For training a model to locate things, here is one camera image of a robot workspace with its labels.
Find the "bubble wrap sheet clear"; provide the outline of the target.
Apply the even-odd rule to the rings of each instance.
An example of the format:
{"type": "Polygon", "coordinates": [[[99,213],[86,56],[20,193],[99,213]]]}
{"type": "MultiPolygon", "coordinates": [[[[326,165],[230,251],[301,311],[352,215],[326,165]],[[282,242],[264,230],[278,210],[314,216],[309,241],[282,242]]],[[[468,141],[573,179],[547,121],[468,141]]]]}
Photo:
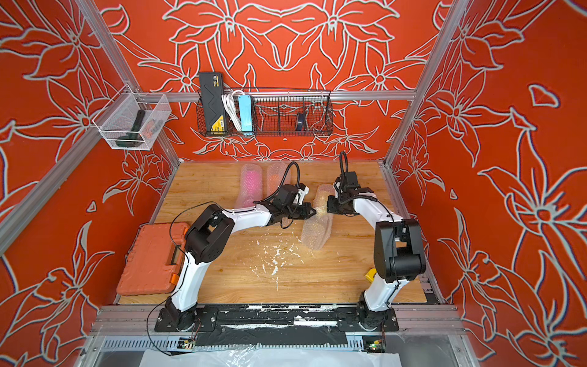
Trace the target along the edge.
{"type": "MultiPolygon", "coordinates": [[[[335,195],[333,185],[328,183],[319,185],[316,195],[320,192],[327,192],[330,195],[335,195]]],[[[322,249],[330,239],[333,227],[333,217],[334,215],[331,213],[328,213],[327,215],[316,214],[306,220],[301,234],[302,244],[311,250],[322,249]]]]}

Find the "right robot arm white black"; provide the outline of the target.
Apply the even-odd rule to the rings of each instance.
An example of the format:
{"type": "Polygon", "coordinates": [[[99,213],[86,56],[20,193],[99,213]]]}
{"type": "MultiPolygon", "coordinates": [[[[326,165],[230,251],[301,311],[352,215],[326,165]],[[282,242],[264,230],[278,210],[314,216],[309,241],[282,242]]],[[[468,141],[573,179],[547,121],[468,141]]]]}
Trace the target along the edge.
{"type": "Polygon", "coordinates": [[[386,321],[402,288],[426,271],[420,224],[393,213],[368,188],[340,182],[333,187],[327,212],[363,217],[375,231],[376,274],[357,304],[359,323],[372,329],[386,321]]]}

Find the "pink glass in bubble wrap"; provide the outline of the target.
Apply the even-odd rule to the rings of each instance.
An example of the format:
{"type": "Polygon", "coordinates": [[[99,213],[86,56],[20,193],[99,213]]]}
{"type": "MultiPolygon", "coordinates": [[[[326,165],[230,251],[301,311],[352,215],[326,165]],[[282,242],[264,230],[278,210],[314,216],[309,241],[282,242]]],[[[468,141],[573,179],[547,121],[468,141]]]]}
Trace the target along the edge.
{"type": "Polygon", "coordinates": [[[240,176],[240,190],[235,202],[235,208],[253,206],[255,201],[262,199],[263,170],[259,165],[245,164],[240,176]]]}

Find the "black box in basket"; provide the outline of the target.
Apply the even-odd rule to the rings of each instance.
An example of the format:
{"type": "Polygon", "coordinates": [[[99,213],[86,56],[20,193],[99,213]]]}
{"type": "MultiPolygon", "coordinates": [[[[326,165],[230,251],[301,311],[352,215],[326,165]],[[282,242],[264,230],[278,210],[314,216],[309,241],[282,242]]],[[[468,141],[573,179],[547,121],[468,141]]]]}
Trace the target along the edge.
{"type": "Polygon", "coordinates": [[[206,133],[222,136],[226,133],[223,75],[219,72],[203,72],[199,79],[206,133]]]}

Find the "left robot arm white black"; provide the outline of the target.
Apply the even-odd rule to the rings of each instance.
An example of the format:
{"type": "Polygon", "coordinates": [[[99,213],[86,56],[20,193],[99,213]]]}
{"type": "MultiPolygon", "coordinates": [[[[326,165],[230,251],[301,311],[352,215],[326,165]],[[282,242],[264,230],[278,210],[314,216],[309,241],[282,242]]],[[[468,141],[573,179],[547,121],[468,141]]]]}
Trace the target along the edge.
{"type": "Polygon", "coordinates": [[[180,330],[194,323],[198,295],[208,267],[225,249],[232,234],[256,227],[272,226],[283,219],[308,220],[316,215],[305,200],[310,189],[283,184],[269,197],[244,209],[224,209],[210,203],[184,235],[185,261],[179,281],[164,309],[180,330]]]}

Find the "yellow plastic wine glass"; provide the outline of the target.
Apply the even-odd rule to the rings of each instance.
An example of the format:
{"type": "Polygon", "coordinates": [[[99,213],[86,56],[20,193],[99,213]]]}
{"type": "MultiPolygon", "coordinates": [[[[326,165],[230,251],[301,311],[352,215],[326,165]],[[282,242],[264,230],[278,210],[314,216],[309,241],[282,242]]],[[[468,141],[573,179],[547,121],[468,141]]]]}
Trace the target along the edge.
{"type": "Polygon", "coordinates": [[[313,208],[318,215],[327,215],[328,200],[330,194],[327,192],[320,192],[316,195],[313,201],[313,208]]]}

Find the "small dark object in basket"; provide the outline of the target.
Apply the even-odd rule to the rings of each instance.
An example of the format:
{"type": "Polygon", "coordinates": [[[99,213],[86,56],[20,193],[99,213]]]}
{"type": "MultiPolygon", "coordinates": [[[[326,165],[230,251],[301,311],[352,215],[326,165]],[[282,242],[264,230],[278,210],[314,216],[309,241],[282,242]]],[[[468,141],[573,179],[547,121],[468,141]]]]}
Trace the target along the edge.
{"type": "Polygon", "coordinates": [[[307,116],[305,113],[298,113],[295,123],[296,132],[304,132],[307,130],[307,116]]]}

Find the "orange plastic tool case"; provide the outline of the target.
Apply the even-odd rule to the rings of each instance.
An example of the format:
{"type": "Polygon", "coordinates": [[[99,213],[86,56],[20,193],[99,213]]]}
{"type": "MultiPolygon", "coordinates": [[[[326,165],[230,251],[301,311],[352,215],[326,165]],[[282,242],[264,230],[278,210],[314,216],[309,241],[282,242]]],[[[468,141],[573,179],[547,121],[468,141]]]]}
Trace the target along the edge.
{"type": "Polygon", "coordinates": [[[183,267],[188,223],[143,226],[128,254],[117,293],[122,296],[171,293],[183,267]]]}

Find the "clear acrylic wall bin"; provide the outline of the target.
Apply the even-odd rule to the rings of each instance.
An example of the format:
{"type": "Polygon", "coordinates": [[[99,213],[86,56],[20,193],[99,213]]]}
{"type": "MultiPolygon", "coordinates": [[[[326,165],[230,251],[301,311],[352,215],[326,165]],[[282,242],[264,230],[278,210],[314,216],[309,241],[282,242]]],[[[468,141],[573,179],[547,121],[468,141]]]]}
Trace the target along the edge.
{"type": "Polygon", "coordinates": [[[171,115],[171,105],[162,93],[135,93],[130,86],[122,87],[93,117],[99,134],[115,150],[149,151],[171,115]],[[139,138],[142,144],[135,148],[121,148],[116,139],[129,132],[137,111],[146,111],[139,138]]]}

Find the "light blue power bank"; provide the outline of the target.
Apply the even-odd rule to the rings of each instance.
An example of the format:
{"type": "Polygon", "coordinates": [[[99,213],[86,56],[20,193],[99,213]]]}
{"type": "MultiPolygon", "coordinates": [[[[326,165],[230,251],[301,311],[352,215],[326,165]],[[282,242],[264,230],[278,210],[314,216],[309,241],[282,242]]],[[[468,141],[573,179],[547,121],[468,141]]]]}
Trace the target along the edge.
{"type": "Polygon", "coordinates": [[[252,119],[252,98],[248,95],[241,95],[238,97],[238,108],[240,113],[241,131],[245,135],[253,133],[253,119],[252,119]]]}

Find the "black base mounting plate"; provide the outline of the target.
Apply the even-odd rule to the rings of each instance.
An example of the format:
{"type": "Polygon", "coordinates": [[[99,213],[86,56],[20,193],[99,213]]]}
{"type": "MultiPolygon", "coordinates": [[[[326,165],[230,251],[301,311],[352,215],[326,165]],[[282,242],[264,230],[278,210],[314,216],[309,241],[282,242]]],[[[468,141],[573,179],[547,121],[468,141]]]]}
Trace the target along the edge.
{"type": "Polygon", "coordinates": [[[314,327],[342,332],[396,332],[397,316],[389,309],[378,313],[355,304],[201,304],[182,327],[166,309],[159,311],[154,330],[211,332],[222,327],[232,329],[314,327]]]}

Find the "dark green tool in bin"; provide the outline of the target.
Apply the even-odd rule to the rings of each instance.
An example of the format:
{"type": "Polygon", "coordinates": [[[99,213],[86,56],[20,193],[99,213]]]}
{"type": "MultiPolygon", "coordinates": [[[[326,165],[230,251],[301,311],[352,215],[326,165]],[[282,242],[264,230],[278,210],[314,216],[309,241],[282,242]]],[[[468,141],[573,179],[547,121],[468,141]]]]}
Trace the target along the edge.
{"type": "Polygon", "coordinates": [[[135,148],[142,144],[142,140],[139,138],[139,131],[142,127],[146,111],[140,109],[137,111],[135,120],[129,132],[118,137],[116,139],[116,145],[121,148],[135,148]]]}

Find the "orange glass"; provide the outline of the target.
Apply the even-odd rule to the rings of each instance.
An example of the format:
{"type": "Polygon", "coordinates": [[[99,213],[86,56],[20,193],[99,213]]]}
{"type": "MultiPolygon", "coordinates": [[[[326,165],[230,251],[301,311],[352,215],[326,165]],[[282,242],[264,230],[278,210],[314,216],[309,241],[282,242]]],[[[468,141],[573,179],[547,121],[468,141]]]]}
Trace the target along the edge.
{"type": "Polygon", "coordinates": [[[288,163],[280,161],[270,164],[265,172],[265,196],[268,197],[281,185],[288,163]]]}

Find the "yellow tape measure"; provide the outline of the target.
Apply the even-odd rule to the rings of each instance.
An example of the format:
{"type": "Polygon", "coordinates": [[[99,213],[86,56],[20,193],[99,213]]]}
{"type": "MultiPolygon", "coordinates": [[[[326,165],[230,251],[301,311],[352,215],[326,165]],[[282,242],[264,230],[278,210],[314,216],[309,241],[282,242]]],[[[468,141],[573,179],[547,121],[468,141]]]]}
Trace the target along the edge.
{"type": "Polygon", "coordinates": [[[377,275],[377,271],[375,268],[370,269],[366,274],[365,274],[365,279],[369,282],[369,283],[373,283],[373,281],[375,280],[375,276],[377,275]]]}

